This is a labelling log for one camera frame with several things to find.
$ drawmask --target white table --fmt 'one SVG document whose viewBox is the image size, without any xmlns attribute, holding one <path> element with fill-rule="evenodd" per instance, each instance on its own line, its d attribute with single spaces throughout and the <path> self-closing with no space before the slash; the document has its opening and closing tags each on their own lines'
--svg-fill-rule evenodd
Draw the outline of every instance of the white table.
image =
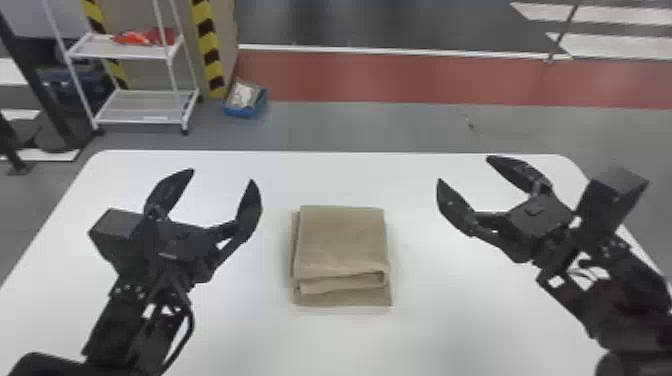
<svg viewBox="0 0 672 376">
<path fill-rule="evenodd" d="M 525 198 L 484 157 L 98 154 L 0 290 L 0 375 L 30 351 L 82 359 L 116 278 L 87 230 L 108 207 L 141 210 L 159 179 L 186 167 L 196 175 L 173 219 L 211 225 L 233 218 L 249 178 L 261 189 L 264 212 L 250 242 L 191 294 L 196 333 L 169 375 L 592 375 L 603 350 L 537 286 L 536 269 L 463 236 L 437 210 L 438 177 L 477 210 L 507 210 Z M 576 204 L 587 183 L 576 165 L 554 155 L 524 159 Z M 290 215 L 302 204 L 385 209 L 394 307 L 290 303 Z M 621 235 L 642 253 L 626 230 Z"/>
</svg>

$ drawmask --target wire shelf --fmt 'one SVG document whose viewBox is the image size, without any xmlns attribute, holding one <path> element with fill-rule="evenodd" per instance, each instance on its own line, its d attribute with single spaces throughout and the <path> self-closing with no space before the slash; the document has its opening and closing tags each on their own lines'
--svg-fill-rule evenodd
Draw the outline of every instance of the wire shelf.
<svg viewBox="0 0 672 376">
<path fill-rule="evenodd" d="M 122 60 L 172 60 L 184 42 L 178 35 L 170 46 L 142 46 L 119 44 L 113 35 L 86 33 L 68 50 L 68 56 L 76 58 L 106 58 Z"/>
<path fill-rule="evenodd" d="M 181 124 L 191 115 L 198 90 L 179 91 L 179 105 L 172 91 L 116 90 L 96 115 L 100 124 Z"/>
</svg>

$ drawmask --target robotic arm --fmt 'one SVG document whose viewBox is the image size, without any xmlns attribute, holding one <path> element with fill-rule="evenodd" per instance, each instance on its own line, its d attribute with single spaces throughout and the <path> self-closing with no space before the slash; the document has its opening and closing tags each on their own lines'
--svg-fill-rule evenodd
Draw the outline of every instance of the robotic arm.
<svg viewBox="0 0 672 376">
<path fill-rule="evenodd" d="M 591 180 L 576 210 L 526 162 L 487 162 L 529 198 L 508 212 L 477 212 L 443 180 L 441 214 L 470 237 L 500 248 L 513 262 L 540 269 L 537 283 L 609 350 L 597 375 L 672 374 L 672 299 L 665 279 L 630 250 L 616 229 L 648 182 L 622 168 Z"/>
<path fill-rule="evenodd" d="M 32 353 L 10 376 L 159 376 L 173 364 L 194 332 L 188 293 L 252 236 L 262 211 L 250 181 L 234 220 L 209 228 L 173 222 L 168 214 L 193 174 L 187 169 L 161 180 L 142 214 L 109 209 L 89 231 L 119 277 L 82 350 L 86 362 Z M 187 331 L 169 355 L 184 322 Z"/>
</svg>

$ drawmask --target black pole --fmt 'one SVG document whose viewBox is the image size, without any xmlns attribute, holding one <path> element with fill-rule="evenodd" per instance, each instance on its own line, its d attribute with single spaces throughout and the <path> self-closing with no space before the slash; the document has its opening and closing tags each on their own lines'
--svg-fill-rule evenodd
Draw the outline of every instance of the black pole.
<svg viewBox="0 0 672 376">
<path fill-rule="evenodd" d="M 553 43 L 553 48 L 548 53 L 548 57 L 546 58 L 545 63 L 550 64 L 553 62 L 553 58 L 555 57 L 556 52 L 560 48 L 560 43 L 562 43 L 562 39 L 565 38 L 565 35 L 569 32 L 569 28 L 572 27 L 574 16 L 576 16 L 576 12 L 579 10 L 579 7 L 581 7 L 581 3 L 582 0 L 576 0 L 576 3 L 574 3 L 572 10 L 569 12 L 567 19 L 563 24 L 562 31 L 560 32 L 560 34 L 558 34 L 558 37 L 555 39 L 555 42 Z"/>
<path fill-rule="evenodd" d="M 37 75 L 37 72 L 30 63 L 30 60 L 26 58 L 25 49 L 21 48 L 20 43 L 17 41 L 14 32 L 12 32 L 11 27 L 7 23 L 7 20 L 1 11 L 0 39 L 2 39 L 2 43 L 5 45 L 7 52 L 9 52 L 9 54 L 14 59 L 14 62 L 19 67 L 23 77 L 26 79 L 26 81 L 28 81 L 28 85 L 30 85 L 33 93 L 35 93 L 35 96 L 40 101 L 44 112 L 47 114 L 49 120 L 51 120 L 51 123 L 54 125 L 56 132 L 58 132 L 63 141 L 65 141 L 66 145 L 72 148 L 80 148 L 84 146 L 82 145 L 82 141 L 78 140 L 74 136 L 72 130 L 65 122 L 61 111 L 58 109 L 56 104 L 54 104 L 53 100 L 42 86 L 42 80 L 40 80 L 40 77 Z"/>
<path fill-rule="evenodd" d="M 7 119 L 0 113 L 0 154 L 7 156 L 7 160 L 12 165 L 7 175 L 25 175 L 32 170 L 34 164 L 21 160 L 21 157 L 14 150 L 14 145 L 12 145 L 14 136 L 16 136 L 16 133 Z"/>
</svg>

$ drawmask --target metal shelf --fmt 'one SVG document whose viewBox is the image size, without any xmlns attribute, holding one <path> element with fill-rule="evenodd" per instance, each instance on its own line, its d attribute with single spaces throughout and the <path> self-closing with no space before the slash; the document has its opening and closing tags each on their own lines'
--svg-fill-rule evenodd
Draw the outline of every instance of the metal shelf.
<svg viewBox="0 0 672 376">
<path fill-rule="evenodd" d="M 113 35 L 86 33 L 68 50 L 68 56 L 77 58 L 105 58 L 122 60 L 172 60 L 184 43 L 180 34 L 170 46 L 140 46 L 119 44 Z"/>
<path fill-rule="evenodd" d="M 99 131 L 99 124 L 118 124 L 118 123 L 151 123 L 151 124 L 179 124 L 183 135 L 189 133 L 189 117 L 194 110 L 194 106 L 199 99 L 200 91 L 194 72 L 194 65 L 191 61 L 191 55 L 187 48 L 183 48 L 191 80 L 194 89 L 180 90 L 177 86 L 175 71 L 173 67 L 173 58 L 185 44 L 184 29 L 180 22 L 180 16 L 177 11 L 175 0 L 170 2 L 170 9 L 177 28 L 175 43 L 167 45 L 165 28 L 163 27 L 163 16 L 159 7 L 159 0 L 151 0 L 156 16 L 156 25 L 159 30 L 159 36 L 163 45 L 160 46 L 139 46 L 123 45 L 112 40 L 112 35 L 94 33 L 93 30 L 86 33 L 69 49 L 63 43 L 63 38 L 56 20 L 52 14 L 50 0 L 41 0 L 42 7 L 47 15 L 47 20 L 56 37 L 58 48 L 61 50 L 65 64 L 72 76 L 72 82 L 77 89 L 77 94 L 82 100 L 82 105 L 86 115 L 91 121 L 91 127 L 94 131 Z M 89 22 L 82 16 L 82 21 L 89 25 Z M 122 90 L 117 80 L 113 79 L 115 91 L 105 101 L 103 107 L 98 113 L 94 114 L 89 102 L 84 94 L 84 89 L 79 82 L 79 76 L 74 66 L 73 60 L 77 58 L 98 58 L 118 59 L 118 60 L 158 60 L 166 64 L 170 86 L 172 90 Z M 114 77 L 109 61 L 103 64 L 105 71 L 110 77 Z"/>
<path fill-rule="evenodd" d="M 115 90 L 98 111 L 100 124 L 183 124 L 194 109 L 199 91 Z"/>
</svg>

